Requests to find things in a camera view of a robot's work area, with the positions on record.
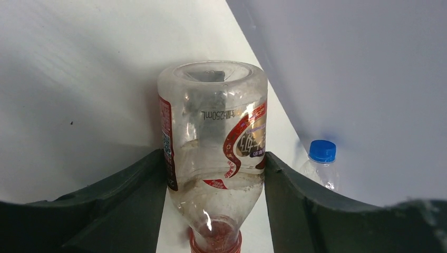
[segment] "bottle with blue cap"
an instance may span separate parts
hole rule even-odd
[[[298,170],[329,190],[339,190],[339,176],[335,168],[336,146],[326,140],[315,140],[310,144],[309,160]]]

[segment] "plastic bottle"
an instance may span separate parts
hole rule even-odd
[[[339,175],[335,167],[336,146],[326,140],[315,140],[310,144],[309,160],[298,170],[329,190],[339,191]]]
[[[164,70],[158,92],[169,192],[192,228],[191,252],[240,252],[240,226],[264,184],[264,72],[191,63]]]

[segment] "red bottle cap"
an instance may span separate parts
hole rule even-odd
[[[191,246],[191,253],[209,253],[199,249],[199,247],[196,244],[196,241],[194,240],[194,233],[192,232],[192,229],[190,230],[189,233],[189,245]],[[239,236],[235,245],[228,251],[222,253],[240,253],[241,246],[242,246],[242,234],[239,231]]]

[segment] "blue bottle cap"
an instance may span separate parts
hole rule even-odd
[[[309,157],[322,163],[329,163],[335,160],[336,147],[330,141],[315,140],[310,144]]]

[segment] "bottle cap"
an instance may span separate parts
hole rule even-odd
[[[315,140],[310,144],[309,157],[321,163],[329,163],[335,160],[336,146],[326,140]]]
[[[199,247],[197,247],[196,240],[194,239],[194,233],[192,232],[192,229],[190,229],[189,233],[189,245],[191,246],[191,253],[207,253],[203,250],[201,250]],[[225,253],[240,253],[240,248],[242,246],[242,234],[239,231],[239,236],[237,239],[236,244]]]

